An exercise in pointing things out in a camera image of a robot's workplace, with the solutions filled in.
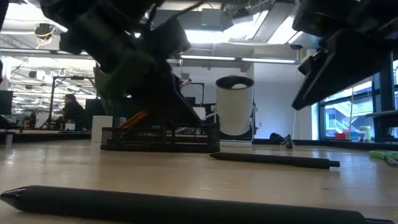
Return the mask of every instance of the person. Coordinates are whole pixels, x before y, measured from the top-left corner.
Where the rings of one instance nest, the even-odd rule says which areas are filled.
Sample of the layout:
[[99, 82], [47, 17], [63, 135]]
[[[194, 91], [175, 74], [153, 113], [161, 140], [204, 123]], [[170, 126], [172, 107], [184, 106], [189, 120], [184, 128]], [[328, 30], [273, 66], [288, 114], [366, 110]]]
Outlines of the person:
[[76, 101], [76, 97], [73, 94], [65, 95], [65, 107], [60, 111], [63, 115], [64, 120], [72, 120], [75, 122], [75, 130], [79, 131], [82, 129], [85, 121], [85, 110]]

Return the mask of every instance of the red object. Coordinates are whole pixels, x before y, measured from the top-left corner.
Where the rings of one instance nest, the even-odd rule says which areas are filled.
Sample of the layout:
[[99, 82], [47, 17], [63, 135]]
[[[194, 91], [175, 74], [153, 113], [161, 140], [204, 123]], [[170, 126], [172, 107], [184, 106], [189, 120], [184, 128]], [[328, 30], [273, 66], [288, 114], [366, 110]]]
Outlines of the red object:
[[335, 133], [335, 139], [336, 140], [345, 140], [346, 134], [345, 133]]

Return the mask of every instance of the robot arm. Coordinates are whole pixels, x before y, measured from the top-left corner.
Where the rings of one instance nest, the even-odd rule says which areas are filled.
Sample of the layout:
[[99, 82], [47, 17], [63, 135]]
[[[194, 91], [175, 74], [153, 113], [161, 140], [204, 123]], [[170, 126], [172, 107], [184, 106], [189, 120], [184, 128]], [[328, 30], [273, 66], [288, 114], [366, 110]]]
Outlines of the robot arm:
[[293, 28], [321, 37], [298, 68], [306, 76], [293, 102], [299, 110], [386, 66], [398, 48], [398, 1], [302, 0]]
[[[203, 1], [152, 29], [156, 8], [162, 3], [41, 0], [40, 5], [46, 17], [68, 28], [61, 34], [60, 50], [73, 54], [84, 50], [100, 65], [101, 75], [106, 77], [106, 82], [98, 86], [102, 97], [118, 101], [127, 93], [151, 116], [200, 124], [200, 118], [180, 94], [177, 77], [166, 60], [190, 47], [177, 16]], [[148, 18], [142, 19], [152, 5]]]

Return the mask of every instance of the green object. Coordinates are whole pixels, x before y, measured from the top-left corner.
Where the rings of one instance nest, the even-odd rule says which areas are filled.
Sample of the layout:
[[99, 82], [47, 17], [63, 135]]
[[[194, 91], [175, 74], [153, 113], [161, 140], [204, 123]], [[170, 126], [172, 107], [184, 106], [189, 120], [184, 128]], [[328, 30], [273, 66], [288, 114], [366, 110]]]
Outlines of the green object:
[[387, 160], [387, 158], [398, 159], [398, 151], [373, 150], [369, 151], [369, 156], [383, 160]]

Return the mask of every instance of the desk surface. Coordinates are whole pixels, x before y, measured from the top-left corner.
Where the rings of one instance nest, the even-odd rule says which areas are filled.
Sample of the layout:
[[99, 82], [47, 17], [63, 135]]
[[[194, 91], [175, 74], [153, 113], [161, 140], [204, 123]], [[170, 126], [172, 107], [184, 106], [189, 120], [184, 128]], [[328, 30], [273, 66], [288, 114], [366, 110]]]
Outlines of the desk surface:
[[[208, 154], [100, 151], [87, 140], [0, 146], [0, 191], [53, 185], [146, 194], [357, 210], [398, 222], [398, 168], [367, 152], [279, 146], [222, 151], [322, 157], [340, 168], [307, 169], [217, 161]], [[0, 223], [112, 223], [22, 213], [0, 202]]]
[[10, 129], [8, 131], [15, 132], [16, 134], [58, 134], [60, 131], [53, 130], [29, 130], [23, 129], [22, 133], [20, 133], [20, 129]]

